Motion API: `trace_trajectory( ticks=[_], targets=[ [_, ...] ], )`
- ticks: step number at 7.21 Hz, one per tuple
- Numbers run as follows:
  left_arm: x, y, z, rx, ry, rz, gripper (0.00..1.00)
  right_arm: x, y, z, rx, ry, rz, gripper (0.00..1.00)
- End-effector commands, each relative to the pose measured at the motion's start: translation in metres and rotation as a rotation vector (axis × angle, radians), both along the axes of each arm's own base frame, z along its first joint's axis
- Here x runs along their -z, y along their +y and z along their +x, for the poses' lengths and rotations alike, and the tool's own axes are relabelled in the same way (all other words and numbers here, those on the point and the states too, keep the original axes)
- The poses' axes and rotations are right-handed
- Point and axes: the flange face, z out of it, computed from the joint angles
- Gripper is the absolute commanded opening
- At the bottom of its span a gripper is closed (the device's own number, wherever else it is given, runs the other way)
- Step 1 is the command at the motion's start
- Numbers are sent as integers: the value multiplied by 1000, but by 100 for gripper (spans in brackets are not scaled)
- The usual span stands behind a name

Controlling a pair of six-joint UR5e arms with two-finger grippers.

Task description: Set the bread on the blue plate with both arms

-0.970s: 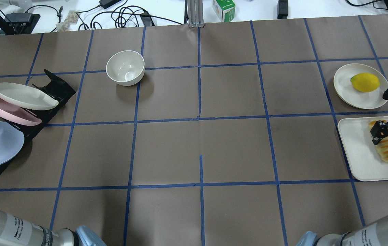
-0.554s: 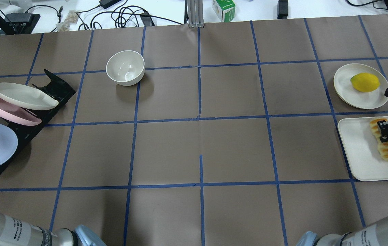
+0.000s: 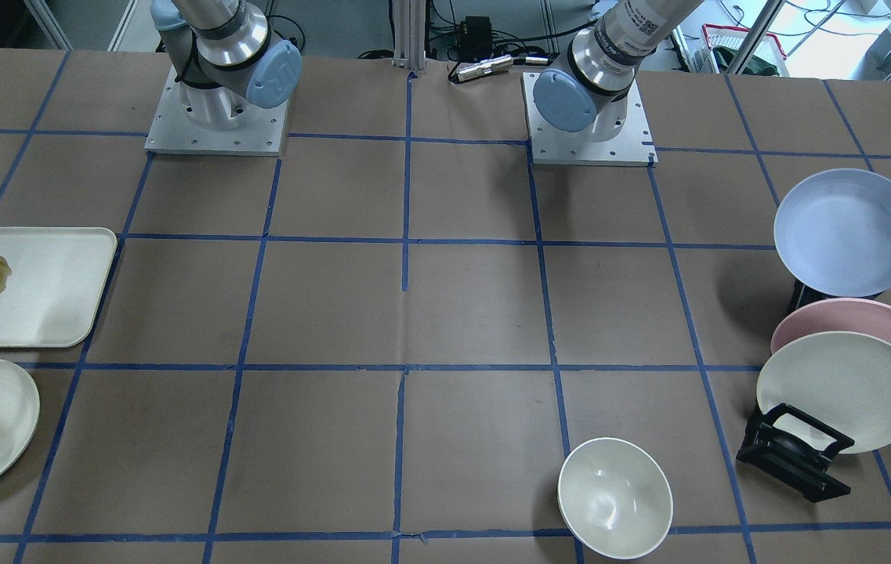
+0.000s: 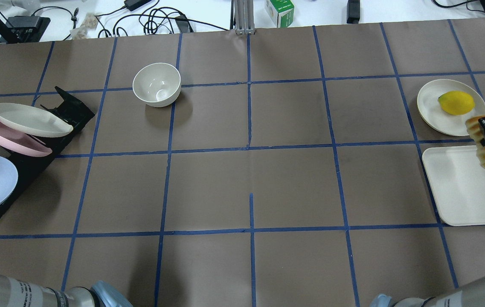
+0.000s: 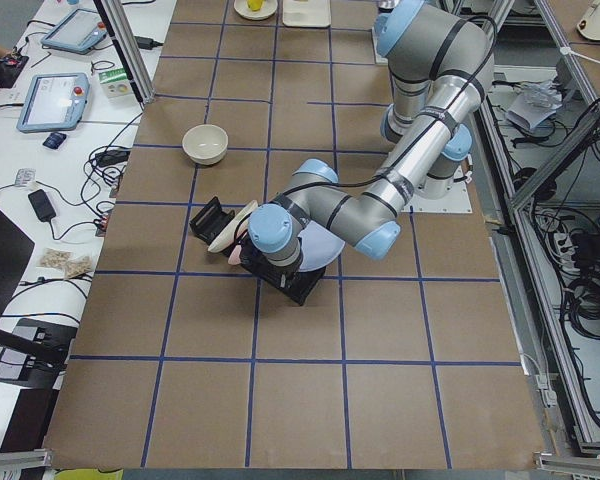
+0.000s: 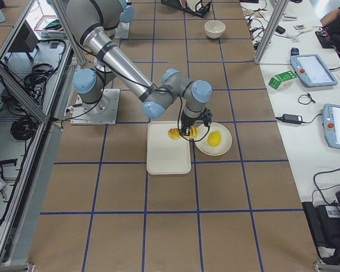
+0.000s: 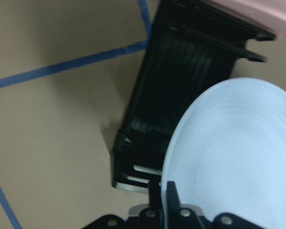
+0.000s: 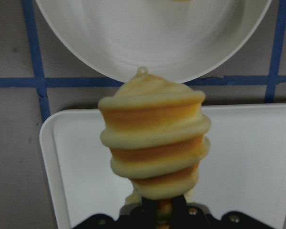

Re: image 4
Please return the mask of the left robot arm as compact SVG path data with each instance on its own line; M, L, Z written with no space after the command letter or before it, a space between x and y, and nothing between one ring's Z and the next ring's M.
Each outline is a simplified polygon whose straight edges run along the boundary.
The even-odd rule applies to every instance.
M0 275L0 307L131 307L113 286L98 281L91 288L58 291Z

